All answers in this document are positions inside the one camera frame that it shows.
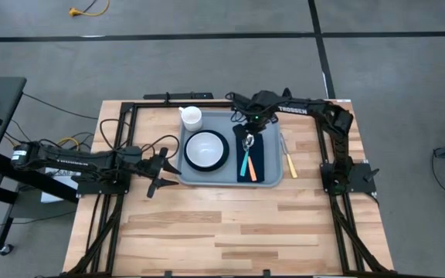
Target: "butcher block tabletop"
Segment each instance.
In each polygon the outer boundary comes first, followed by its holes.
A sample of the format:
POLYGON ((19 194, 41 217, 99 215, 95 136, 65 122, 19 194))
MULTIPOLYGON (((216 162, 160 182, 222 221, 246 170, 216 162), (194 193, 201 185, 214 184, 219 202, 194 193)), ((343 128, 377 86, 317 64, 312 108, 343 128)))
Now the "butcher block tabletop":
MULTIPOLYGON (((348 100, 338 101, 338 104, 354 113, 348 100)), ((120 107, 120 100, 104 101, 98 123, 117 119, 120 107)), ((274 188, 176 185, 158 189, 154 198, 149 199, 146 194, 151 181, 134 176, 130 191, 124 197, 113 275, 157 276, 166 270, 179 276, 261 275, 263 270, 270 270, 273 275, 341 273, 331 207, 322 190, 321 153, 314 119, 292 114, 277 116, 298 178, 291 177, 283 156, 284 176, 274 188)), ((149 144, 166 134, 178 136, 180 122, 176 107, 141 108, 134 145, 149 144)), ((110 142, 114 142, 116 128, 117 122, 104 123, 104 133, 110 142)), ((168 154, 171 154, 176 142, 167 138, 159 142, 156 149, 163 146, 168 147, 168 154)), ((350 130, 349 147, 354 161, 365 159, 356 120, 350 130)), ((109 150, 98 126, 92 150, 109 150)), ((328 151, 332 158, 330 143, 328 151)), ((148 151, 143 158, 150 156, 148 151)), ((170 160, 171 164, 176 165, 175 159, 170 160)), ((177 180, 174 174, 165 171, 160 177, 177 180)), ((64 271, 74 267, 85 253, 96 197, 86 195, 80 199, 64 271)), ((362 193, 350 194, 350 198, 359 237, 382 265, 392 269, 377 204, 362 193)), ((110 212, 114 203, 112 198, 110 212)), ((347 236, 345 244, 350 268, 354 269, 347 236)), ((108 246, 109 238, 103 245, 99 271, 105 269, 108 246)))

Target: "concrete floor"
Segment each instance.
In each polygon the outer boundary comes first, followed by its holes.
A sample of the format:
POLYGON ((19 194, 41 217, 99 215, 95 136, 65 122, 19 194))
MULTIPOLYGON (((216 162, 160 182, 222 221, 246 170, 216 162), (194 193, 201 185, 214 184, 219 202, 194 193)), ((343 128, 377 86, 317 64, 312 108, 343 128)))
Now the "concrete floor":
MULTIPOLYGON (((101 17, 69 18, 69 7, 89 2, 0 0, 0 36, 313 30, 305 0, 116 0, 101 17)), ((317 0, 317 7, 323 32, 445 31, 445 1, 317 0)), ((367 156, 381 169, 375 181, 396 269, 445 276, 445 192, 430 172, 432 150, 445 145, 445 38, 324 43, 337 98, 353 100, 367 156)), ((325 97, 317 53, 314 39, 12 42, 0 43, 0 76, 25 76, 26 93, 95 116, 102 100, 165 91, 221 97, 288 86, 297 97, 325 97)), ((32 139, 96 127, 25 97, 14 119, 32 139)), ((10 151, 3 141, 0 152, 10 151)), ((445 160, 436 169, 445 184, 445 160)), ((4 213, 0 204, 0 221, 4 213)), ((72 224, 68 215, 14 225, 8 242, 17 249, 0 256, 0 276, 59 273, 72 224)))

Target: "knife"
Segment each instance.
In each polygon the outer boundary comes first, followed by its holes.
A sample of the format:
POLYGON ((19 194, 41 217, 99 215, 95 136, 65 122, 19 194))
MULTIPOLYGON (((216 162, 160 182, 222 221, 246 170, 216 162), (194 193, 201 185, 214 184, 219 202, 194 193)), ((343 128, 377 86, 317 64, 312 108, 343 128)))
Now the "knife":
POLYGON ((281 146, 283 147, 283 152, 287 157, 287 164, 290 166, 291 177, 298 178, 297 171, 294 170, 294 164, 291 160, 290 153, 287 151, 286 142, 284 141, 283 134, 280 133, 281 146))

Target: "white cup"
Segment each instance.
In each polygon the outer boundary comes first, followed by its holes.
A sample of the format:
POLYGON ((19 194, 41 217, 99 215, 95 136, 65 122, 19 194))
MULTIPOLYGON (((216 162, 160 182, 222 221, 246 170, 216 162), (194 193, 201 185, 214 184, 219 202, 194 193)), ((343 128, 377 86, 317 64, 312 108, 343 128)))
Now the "white cup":
POLYGON ((179 107, 183 124, 188 131, 197 131, 202 128, 202 111, 197 107, 179 107))

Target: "yellow extension cord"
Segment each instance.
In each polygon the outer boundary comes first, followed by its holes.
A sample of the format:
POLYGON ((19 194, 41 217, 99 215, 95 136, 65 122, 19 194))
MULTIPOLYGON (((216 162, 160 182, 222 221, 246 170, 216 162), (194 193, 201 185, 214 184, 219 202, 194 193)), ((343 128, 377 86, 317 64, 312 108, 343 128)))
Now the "yellow extension cord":
POLYGON ((80 143, 78 143, 78 140, 73 137, 65 137, 65 138, 59 140, 59 142, 57 144, 59 146, 61 146, 61 144, 65 144, 68 141, 72 141, 73 143, 75 143, 77 151, 80 149, 80 143))
POLYGON ((77 8, 72 7, 68 11, 68 15, 70 15, 71 17, 77 16, 77 15, 86 15, 86 16, 99 16, 99 15, 103 15, 107 11, 107 9, 109 8, 109 1, 110 0, 107 0, 106 8, 104 8, 100 12, 97 12, 97 13, 82 12, 82 11, 78 10, 77 8))

